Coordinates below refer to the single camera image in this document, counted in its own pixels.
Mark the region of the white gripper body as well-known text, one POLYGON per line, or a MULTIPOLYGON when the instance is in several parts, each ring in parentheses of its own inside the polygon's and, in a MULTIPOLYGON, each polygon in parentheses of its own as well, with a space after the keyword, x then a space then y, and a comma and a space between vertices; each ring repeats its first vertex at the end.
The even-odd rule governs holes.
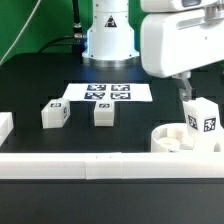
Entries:
POLYGON ((151 13, 141 25, 143 69, 169 77, 224 59, 224 19, 206 21, 205 11, 151 13))

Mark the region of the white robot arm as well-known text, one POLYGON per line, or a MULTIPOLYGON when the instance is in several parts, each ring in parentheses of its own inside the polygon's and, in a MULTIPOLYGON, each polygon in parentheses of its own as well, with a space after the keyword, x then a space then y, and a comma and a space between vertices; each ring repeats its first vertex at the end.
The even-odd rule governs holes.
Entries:
POLYGON ((174 78, 183 101, 194 99, 191 71, 224 60, 224 0, 140 0, 147 16, 141 23, 139 50, 128 3, 93 0, 83 60, 100 67, 140 60, 148 74, 174 78))

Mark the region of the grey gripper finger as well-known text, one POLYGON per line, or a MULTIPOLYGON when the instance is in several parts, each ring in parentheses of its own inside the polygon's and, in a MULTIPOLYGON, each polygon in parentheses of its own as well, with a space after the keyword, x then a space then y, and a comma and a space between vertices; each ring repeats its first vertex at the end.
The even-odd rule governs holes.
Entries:
POLYGON ((182 101, 189 101, 192 99, 193 88, 189 82, 190 78, 190 71, 185 71, 173 76, 173 79, 179 89, 179 95, 182 101))

